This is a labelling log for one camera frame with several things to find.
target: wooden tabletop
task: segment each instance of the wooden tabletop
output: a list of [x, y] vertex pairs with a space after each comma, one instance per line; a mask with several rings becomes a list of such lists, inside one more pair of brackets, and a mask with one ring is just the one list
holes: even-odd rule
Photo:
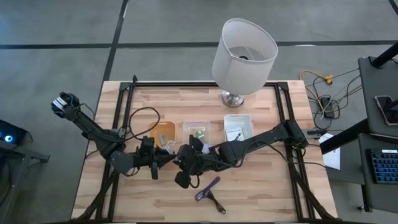
[[[304, 82], [289, 83], [290, 97], [295, 119], [301, 128], [313, 128], [312, 114], [307, 100]], [[120, 82], [104, 82], [95, 121], [102, 128], [112, 126]], [[263, 89], [246, 96], [244, 104], [236, 109], [225, 107], [221, 102], [218, 87], [142, 87], [135, 88], [131, 112], [143, 106], [156, 108], [161, 121], [176, 125], [178, 150], [183, 142], [184, 121], [206, 120], [211, 123], [211, 143], [224, 141], [224, 116], [226, 114], [249, 114], [254, 134], [259, 134], [278, 125], [279, 114], [273, 88]], [[132, 120], [133, 132], [145, 130], [156, 120], [153, 111], [145, 110]], [[127, 152], [135, 151], [139, 142], [128, 141]], [[285, 154], [282, 143], [274, 146]], [[95, 150], [91, 142], [88, 153]], [[323, 163], [320, 149], [307, 147], [307, 162]], [[96, 152], [84, 163], [76, 195], [72, 217], [83, 213], [98, 193], [105, 161]], [[335, 203], [323, 167], [306, 164], [310, 188], [327, 211], [336, 217]], [[169, 162], [159, 171], [159, 179], [152, 180], [150, 170], [142, 167], [134, 177], [121, 175], [116, 198], [114, 221], [116, 222], [292, 222], [297, 221], [294, 200], [286, 162], [269, 147], [248, 154], [238, 169], [223, 172], [205, 172], [200, 177], [198, 189], [183, 189], [174, 182], [179, 168]], [[212, 188], [215, 198], [226, 209], [223, 215], [217, 212], [209, 199], [197, 202], [195, 194], [206, 187], [216, 176], [221, 181]], [[305, 200], [300, 192], [302, 207], [306, 214]], [[109, 195], [104, 206], [108, 211]]]

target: purple handle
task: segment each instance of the purple handle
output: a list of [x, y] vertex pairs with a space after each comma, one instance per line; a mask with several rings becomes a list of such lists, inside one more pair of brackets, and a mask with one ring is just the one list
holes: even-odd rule
[[212, 188], [212, 186], [216, 185], [220, 180], [221, 180], [220, 177], [214, 178], [214, 180], [211, 181], [211, 183], [206, 188], [199, 191], [199, 193], [195, 195], [195, 200], [200, 201], [203, 197], [205, 197], [207, 191], [209, 191]]

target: blue keyboard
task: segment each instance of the blue keyboard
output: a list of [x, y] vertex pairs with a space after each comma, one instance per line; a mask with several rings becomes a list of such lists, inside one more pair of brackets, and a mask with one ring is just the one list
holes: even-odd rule
[[368, 149], [368, 161], [375, 184], [398, 184], [398, 151]]

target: gray floor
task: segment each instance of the gray floor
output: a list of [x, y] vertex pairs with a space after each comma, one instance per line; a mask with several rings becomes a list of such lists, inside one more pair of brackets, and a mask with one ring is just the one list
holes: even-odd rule
[[[0, 0], [0, 45], [111, 43], [122, 0]], [[387, 0], [131, 0], [120, 43], [216, 42], [233, 17], [261, 25], [276, 41], [395, 40], [398, 16]], [[298, 79], [299, 71], [343, 73], [358, 57], [379, 55], [387, 45], [280, 47], [270, 79]], [[118, 49], [110, 80], [212, 80], [214, 47]], [[31, 149], [51, 154], [32, 169], [13, 212], [13, 223], [67, 220], [73, 206], [87, 141], [71, 123], [56, 117], [51, 101], [60, 91], [76, 94], [95, 108], [109, 49], [0, 50], [0, 119], [28, 129]], [[358, 75], [319, 84], [334, 95]], [[314, 79], [305, 75], [305, 82]], [[366, 117], [362, 92], [331, 129], [345, 129]], [[355, 142], [345, 147], [357, 150]], [[361, 213], [360, 187], [331, 180], [338, 215], [344, 220], [396, 223], [398, 215]]]

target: lamp base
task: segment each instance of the lamp base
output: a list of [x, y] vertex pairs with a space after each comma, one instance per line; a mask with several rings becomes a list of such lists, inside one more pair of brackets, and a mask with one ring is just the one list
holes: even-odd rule
[[221, 99], [223, 100], [224, 105], [229, 108], [240, 107], [244, 102], [244, 96], [234, 95], [227, 91], [223, 91]]

